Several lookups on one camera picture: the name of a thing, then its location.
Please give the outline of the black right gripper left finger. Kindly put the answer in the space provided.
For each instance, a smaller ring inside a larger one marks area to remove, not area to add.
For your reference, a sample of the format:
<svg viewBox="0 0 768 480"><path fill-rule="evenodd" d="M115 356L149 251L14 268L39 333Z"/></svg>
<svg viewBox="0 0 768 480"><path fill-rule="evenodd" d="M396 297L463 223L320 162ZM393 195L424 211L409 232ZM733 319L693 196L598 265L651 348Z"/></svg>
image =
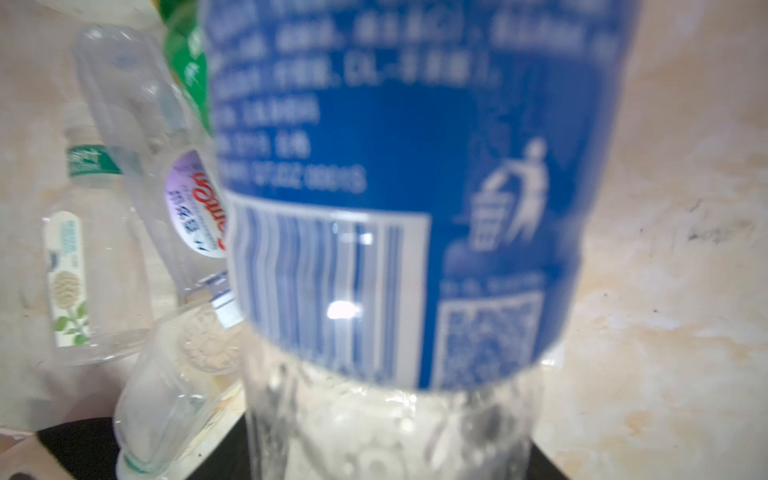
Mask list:
<svg viewBox="0 0 768 480"><path fill-rule="evenodd" d="M250 480L248 432L245 416L234 424L189 480Z"/></svg>

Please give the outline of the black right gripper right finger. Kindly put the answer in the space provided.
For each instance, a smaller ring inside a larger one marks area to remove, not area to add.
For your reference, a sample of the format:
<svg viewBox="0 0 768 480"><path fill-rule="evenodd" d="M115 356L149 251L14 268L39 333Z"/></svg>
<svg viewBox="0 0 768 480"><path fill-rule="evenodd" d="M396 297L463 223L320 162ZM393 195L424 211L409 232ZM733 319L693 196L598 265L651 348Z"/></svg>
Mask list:
<svg viewBox="0 0 768 480"><path fill-rule="evenodd" d="M532 442L527 480L567 480L567 476Z"/></svg>

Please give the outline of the blue label water bottle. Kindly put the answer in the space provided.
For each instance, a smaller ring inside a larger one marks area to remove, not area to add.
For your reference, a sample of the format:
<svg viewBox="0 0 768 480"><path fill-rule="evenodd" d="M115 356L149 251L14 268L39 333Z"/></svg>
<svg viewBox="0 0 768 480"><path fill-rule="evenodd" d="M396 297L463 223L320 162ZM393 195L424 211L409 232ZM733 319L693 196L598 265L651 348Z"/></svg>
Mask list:
<svg viewBox="0 0 768 480"><path fill-rule="evenodd" d="M254 479L521 479L637 1L204 1Z"/></svg>

